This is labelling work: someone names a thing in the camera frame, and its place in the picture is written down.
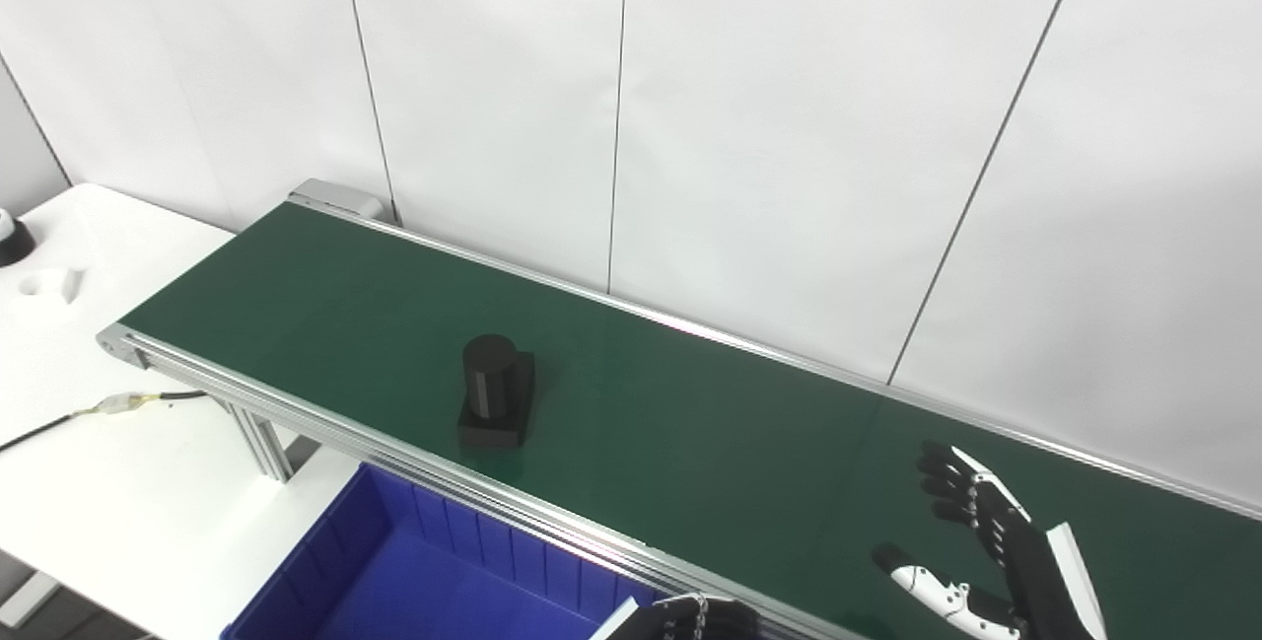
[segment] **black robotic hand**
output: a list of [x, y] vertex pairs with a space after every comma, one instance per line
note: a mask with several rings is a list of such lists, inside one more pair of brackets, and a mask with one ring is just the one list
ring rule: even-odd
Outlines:
[[591, 640], [756, 640], [758, 613], [740, 601], [690, 593], [639, 607], [627, 600]]
[[934, 516], [964, 524], [1003, 569], [1011, 600], [957, 583], [916, 563], [893, 544], [872, 560], [904, 591], [952, 626], [979, 640], [1107, 640], [1104, 619], [1069, 523], [1050, 531], [991, 470], [955, 447], [924, 443], [916, 467], [935, 497]]

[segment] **conveyor belt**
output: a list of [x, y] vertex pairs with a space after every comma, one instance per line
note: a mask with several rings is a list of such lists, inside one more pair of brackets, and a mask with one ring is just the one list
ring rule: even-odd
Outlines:
[[[488, 331], [536, 357], [519, 451], [457, 444], [461, 348]], [[969, 534], [929, 514], [924, 439], [1002, 471], [1046, 526], [1073, 521], [1112, 636], [1258, 627], [1254, 607], [1215, 598], [1262, 595], [1262, 530], [1196, 491], [337, 210], [280, 204], [111, 337], [630, 577], [738, 595], [772, 635], [952, 637], [872, 567], [883, 540], [1003, 590]], [[1198, 625], [1152, 596], [1189, 578], [1223, 592]]]

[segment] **green conveyor belt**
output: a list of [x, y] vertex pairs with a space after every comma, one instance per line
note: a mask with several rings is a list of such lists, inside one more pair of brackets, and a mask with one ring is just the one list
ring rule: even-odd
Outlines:
[[[1262, 636], [1262, 525], [300, 204], [122, 324], [876, 640], [963, 637], [868, 559], [891, 540], [1006, 595], [919, 489], [920, 442], [1073, 523], [1113, 640]], [[457, 444], [461, 348], [536, 357], [520, 451]]]

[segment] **black cylinder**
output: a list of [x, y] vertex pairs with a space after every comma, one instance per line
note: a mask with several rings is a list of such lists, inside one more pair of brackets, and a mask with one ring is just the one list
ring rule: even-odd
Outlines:
[[464, 405], [482, 419], [514, 412], [512, 367], [517, 347], [507, 337], [482, 335], [464, 345]]

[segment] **blue bin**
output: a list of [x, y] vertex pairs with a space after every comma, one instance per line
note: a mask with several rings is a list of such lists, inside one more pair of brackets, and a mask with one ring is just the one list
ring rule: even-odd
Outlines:
[[587, 640], [651, 588], [360, 466], [223, 640]]

